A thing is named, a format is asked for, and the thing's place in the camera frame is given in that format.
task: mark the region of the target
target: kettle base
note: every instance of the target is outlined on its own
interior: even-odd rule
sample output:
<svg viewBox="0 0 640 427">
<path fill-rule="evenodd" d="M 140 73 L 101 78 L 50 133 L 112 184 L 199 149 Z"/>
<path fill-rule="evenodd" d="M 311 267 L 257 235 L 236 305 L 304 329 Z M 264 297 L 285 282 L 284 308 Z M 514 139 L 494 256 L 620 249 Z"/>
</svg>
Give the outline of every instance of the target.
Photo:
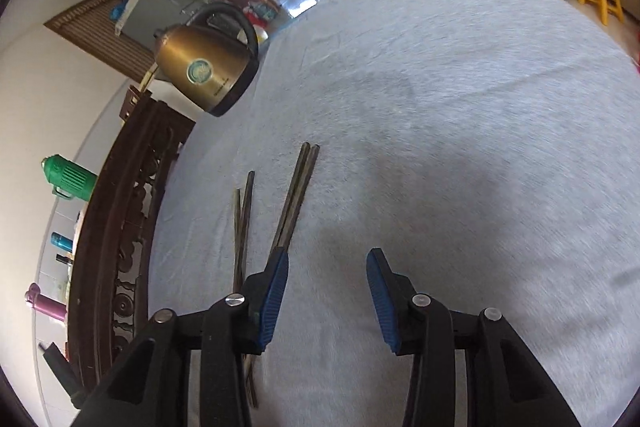
<svg viewBox="0 0 640 427">
<path fill-rule="evenodd" d="M 254 79 L 255 73 L 258 72 L 258 66 L 260 62 L 257 58 L 252 58 L 249 60 L 247 65 L 244 67 L 244 71 L 236 80 L 236 83 L 229 89 L 229 92 L 226 94 L 225 98 L 220 100 L 220 103 L 216 105 L 216 107 L 212 107 L 207 112 L 212 114 L 213 116 L 222 116 L 225 114 L 231 107 L 240 99 L 242 94 L 246 91 L 246 88 L 249 87 L 252 80 Z"/>
</svg>

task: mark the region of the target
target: round sticker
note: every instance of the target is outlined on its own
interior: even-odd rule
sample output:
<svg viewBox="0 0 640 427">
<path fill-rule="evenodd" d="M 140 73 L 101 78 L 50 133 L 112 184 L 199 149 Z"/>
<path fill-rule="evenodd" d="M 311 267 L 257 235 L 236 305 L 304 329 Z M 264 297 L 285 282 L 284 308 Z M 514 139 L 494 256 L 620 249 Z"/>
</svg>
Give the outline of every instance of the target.
<svg viewBox="0 0 640 427">
<path fill-rule="evenodd" d="M 212 75 L 213 68 L 204 58 L 196 58 L 187 68 L 187 78 L 192 84 L 204 84 Z"/>
</svg>

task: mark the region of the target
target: blue gripper pad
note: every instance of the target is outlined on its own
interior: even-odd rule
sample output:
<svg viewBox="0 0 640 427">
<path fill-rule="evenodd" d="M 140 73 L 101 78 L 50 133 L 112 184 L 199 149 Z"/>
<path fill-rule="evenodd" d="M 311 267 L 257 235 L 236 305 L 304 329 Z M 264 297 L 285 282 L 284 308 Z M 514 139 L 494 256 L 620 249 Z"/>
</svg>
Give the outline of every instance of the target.
<svg viewBox="0 0 640 427">
<path fill-rule="evenodd" d="M 373 251 L 367 254 L 367 280 L 369 281 L 373 305 L 376 308 L 378 323 L 382 330 L 382 337 L 391 347 L 391 351 L 397 354 L 400 350 L 400 332 L 398 330 L 396 309 Z"/>
<path fill-rule="evenodd" d="M 289 276 L 289 255 L 282 252 L 273 272 L 273 277 L 269 283 L 266 297 L 260 308 L 260 330 L 258 332 L 257 343 L 260 349 L 264 350 L 273 338 L 273 331 L 276 328 L 276 321 L 280 313 L 280 304 L 284 288 L 287 285 Z"/>
</svg>

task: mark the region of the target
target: kettle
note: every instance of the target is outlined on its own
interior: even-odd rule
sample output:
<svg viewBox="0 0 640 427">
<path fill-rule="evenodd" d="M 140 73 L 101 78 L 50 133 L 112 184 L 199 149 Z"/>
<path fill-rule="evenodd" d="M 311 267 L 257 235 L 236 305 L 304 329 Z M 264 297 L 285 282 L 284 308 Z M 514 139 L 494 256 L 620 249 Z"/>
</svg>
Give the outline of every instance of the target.
<svg viewBox="0 0 640 427">
<path fill-rule="evenodd" d="M 235 20 L 247 44 L 209 26 L 214 14 Z M 158 67 L 184 96 L 214 116 L 222 116 L 238 101 L 258 71 L 255 29 L 229 2 L 203 6 L 185 25 L 157 30 L 155 36 Z"/>
</svg>

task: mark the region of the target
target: black kettle handle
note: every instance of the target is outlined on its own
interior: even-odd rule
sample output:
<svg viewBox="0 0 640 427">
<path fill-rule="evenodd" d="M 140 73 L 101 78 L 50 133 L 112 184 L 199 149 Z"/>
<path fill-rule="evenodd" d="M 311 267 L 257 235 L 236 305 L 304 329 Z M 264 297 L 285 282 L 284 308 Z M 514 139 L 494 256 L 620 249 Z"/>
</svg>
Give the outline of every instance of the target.
<svg viewBox="0 0 640 427">
<path fill-rule="evenodd" d="M 255 34 L 254 26 L 249 19 L 246 18 L 242 10 L 235 4 L 231 4 L 227 1 L 213 1 L 200 8 L 194 13 L 191 18 L 186 22 L 187 26 L 201 26 L 203 28 L 210 28 L 207 24 L 207 20 L 214 13 L 222 13 L 232 17 L 242 28 L 246 35 L 246 47 L 253 54 L 254 57 L 258 56 L 258 35 Z"/>
</svg>

